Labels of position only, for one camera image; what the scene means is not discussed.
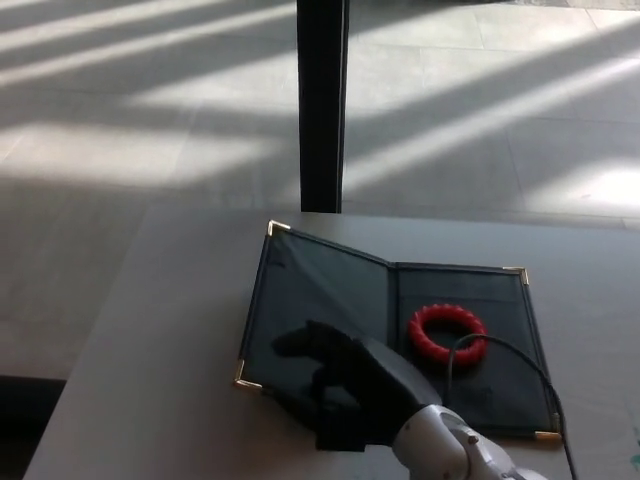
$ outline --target glove finger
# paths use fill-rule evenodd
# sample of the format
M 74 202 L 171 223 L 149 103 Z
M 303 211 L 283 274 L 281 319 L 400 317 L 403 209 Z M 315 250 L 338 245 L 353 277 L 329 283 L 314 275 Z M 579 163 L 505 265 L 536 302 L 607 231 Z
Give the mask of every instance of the glove finger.
M 351 338 L 334 327 L 307 320 L 303 328 L 281 335 L 271 346 L 281 357 L 310 357 L 329 364 L 339 360 L 351 344 Z
M 341 383 L 339 376 L 336 372 L 324 366 L 313 372 L 311 381 L 311 398 L 316 402 L 324 402 L 324 389 L 327 387 L 334 387 Z
M 273 392 L 273 398 L 293 418 L 309 430 L 316 431 L 318 427 L 318 405 L 308 395 L 302 392 L 280 390 Z

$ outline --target table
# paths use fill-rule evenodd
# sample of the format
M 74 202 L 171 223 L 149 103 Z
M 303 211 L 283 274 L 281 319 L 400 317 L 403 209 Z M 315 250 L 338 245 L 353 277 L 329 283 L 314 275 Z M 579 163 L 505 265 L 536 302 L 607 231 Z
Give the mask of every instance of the table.
M 157 206 L 27 480 L 407 478 L 385 447 L 316 452 L 271 400 L 231 387 L 269 218 L 384 258 L 527 267 L 581 480 L 638 478 L 637 233 Z M 507 448 L 518 464 L 569 479 L 561 451 Z

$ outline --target black pole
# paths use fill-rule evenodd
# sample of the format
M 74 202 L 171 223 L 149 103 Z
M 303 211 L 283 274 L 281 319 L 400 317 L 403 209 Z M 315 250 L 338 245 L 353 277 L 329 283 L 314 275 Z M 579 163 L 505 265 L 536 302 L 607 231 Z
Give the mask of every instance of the black pole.
M 349 0 L 296 0 L 303 212 L 342 211 Z
M 44 432 L 66 382 L 0 375 L 0 440 Z

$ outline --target metal post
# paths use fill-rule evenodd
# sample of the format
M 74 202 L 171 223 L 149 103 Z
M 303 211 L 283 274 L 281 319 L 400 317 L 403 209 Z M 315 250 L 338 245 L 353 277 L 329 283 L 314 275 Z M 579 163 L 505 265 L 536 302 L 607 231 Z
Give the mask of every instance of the metal post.
M 342 211 L 349 0 L 296 0 L 303 212 Z

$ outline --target gold corner protector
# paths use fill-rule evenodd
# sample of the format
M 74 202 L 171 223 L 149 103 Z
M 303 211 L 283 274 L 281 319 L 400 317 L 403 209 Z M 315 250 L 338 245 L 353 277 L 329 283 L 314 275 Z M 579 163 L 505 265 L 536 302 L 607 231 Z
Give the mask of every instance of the gold corner protector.
M 247 382 L 242 379 L 242 372 L 244 370 L 244 360 L 238 360 L 238 366 L 236 368 L 236 375 L 233 378 L 233 386 L 242 388 L 244 390 L 251 390 L 259 392 L 262 390 L 262 385 L 259 383 Z
M 536 432 L 535 436 L 542 442 L 562 442 L 562 435 L 557 432 Z
M 529 285 L 529 273 L 527 269 L 524 267 L 502 267 L 503 270 L 514 270 L 520 272 L 520 278 L 522 279 L 522 283 L 524 285 Z
M 269 224 L 267 225 L 267 235 L 273 235 L 274 227 L 281 228 L 283 230 L 291 230 L 289 225 L 285 225 L 284 223 L 276 222 L 275 220 L 269 220 Z

